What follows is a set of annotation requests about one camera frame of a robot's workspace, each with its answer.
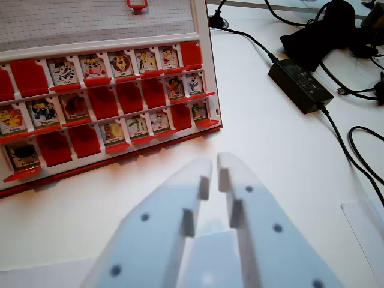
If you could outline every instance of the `cable plug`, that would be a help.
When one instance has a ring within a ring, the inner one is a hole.
[[[379,106],[384,105],[384,72],[380,73],[380,78],[380,82],[374,86],[377,97],[377,104]]]
[[[209,27],[212,28],[227,28],[228,22],[220,16],[220,10],[217,9],[215,14],[208,18]]]

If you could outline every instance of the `cartoon face card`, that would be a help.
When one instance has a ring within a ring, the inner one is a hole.
[[[152,130],[154,134],[169,130],[168,114],[163,110],[158,110],[149,114]]]
[[[185,97],[181,77],[175,76],[166,78],[166,85],[169,100],[175,100]]]
[[[200,121],[208,118],[206,110],[206,104],[203,100],[193,103],[192,105],[192,117],[193,121]]]
[[[10,135],[26,131],[22,113],[12,105],[0,107],[0,135]]]
[[[128,119],[127,125],[131,139],[140,138],[149,134],[145,119],[140,115],[135,115],[132,116],[131,119]]]
[[[15,171],[39,165],[35,146],[25,140],[6,144],[5,150]]]
[[[89,118],[83,97],[77,94],[68,94],[59,96],[59,100],[67,122]]]
[[[195,95],[204,92],[203,79],[198,73],[187,75],[188,92],[190,95]]]
[[[35,128],[43,128],[59,122],[55,107],[48,98],[26,102],[26,107]]]
[[[79,61],[84,79],[107,77],[104,62],[96,54],[82,55],[79,57]]]
[[[133,75],[131,58],[123,51],[108,53],[108,58],[115,77]]]
[[[172,46],[159,47],[158,51],[163,69],[179,67],[178,53]]]
[[[77,74],[72,62],[65,57],[48,59],[50,75],[55,86],[77,83]]]
[[[148,48],[135,50],[134,55],[136,57],[136,62],[140,74],[157,69],[155,54]]]
[[[106,146],[114,145],[125,141],[122,127],[115,121],[100,125],[101,135]]]

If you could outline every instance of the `gripper jaw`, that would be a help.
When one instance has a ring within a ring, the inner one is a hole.
[[[217,158],[219,190],[227,193],[246,288],[342,287],[257,176],[236,156]]]

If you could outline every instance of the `power cord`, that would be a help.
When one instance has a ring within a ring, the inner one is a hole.
[[[381,193],[380,189],[378,188],[376,182],[374,181],[374,179],[372,178],[372,176],[367,172],[365,171],[358,163],[356,163],[356,161],[352,158],[352,156],[349,154],[344,142],[343,142],[343,138],[341,138],[341,135],[340,135],[340,132],[338,131],[336,125],[335,125],[335,122],[332,120],[331,116],[329,115],[329,112],[328,110],[324,107],[324,105],[320,105],[319,109],[324,113],[324,115],[328,118],[329,122],[331,123],[335,133],[336,133],[336,136],[337,136],[337,140],[339,141],[340,145],[341,145],[341,148],[343,149],[346,157],[348,158],[348,160],[361,172],[365,175],[365,177],[368,178],[368,180],[371,182],[377,196],[379,197],[382,205],[384,206],[384,197],[383,197],[383,194]],[[363,126],[355,126],[353,127],[350,131],[349,131],[349,139],[351,140],[352,138],[352,133],[355,129],[363,129],[365,131],[368,131],[369,133],[371,133],[372,135],[375,135],[376,137],[378,137],[379,139],[383,140],[384,141],[384,137],[377,134],[376,132],[368,129],[368,128],[365,128]],[[361,161],[362,159],[362,163],[366,164],[367,166],[365,166],[366,168],[369,167],[369,169],[367,168],[368,171],[370,171],[371,173],[373,172],[373,170],[371,169],[371,167],[367,164],[367,162],[364,161],[363,157],[361,156],[361,154],[358,152],[358,150],[356,149],[356,147],[353,149],[353,151],[358,154],[356,154],[356,156],[359,158],[359,160]],[[377,176],[378,178],[377,179],[380,179],[381,181],[383,180],[382,178],[380,178],[376,173],[373,172],[373,175],[375,175],[375,177]]]

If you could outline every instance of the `red handle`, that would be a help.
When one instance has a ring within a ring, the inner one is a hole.
[[[144,0],[144,5],[131,5],[131,1],[127,0],[128,7],[132,8],[133,10],[141,10],[148,6],[148,0]]]

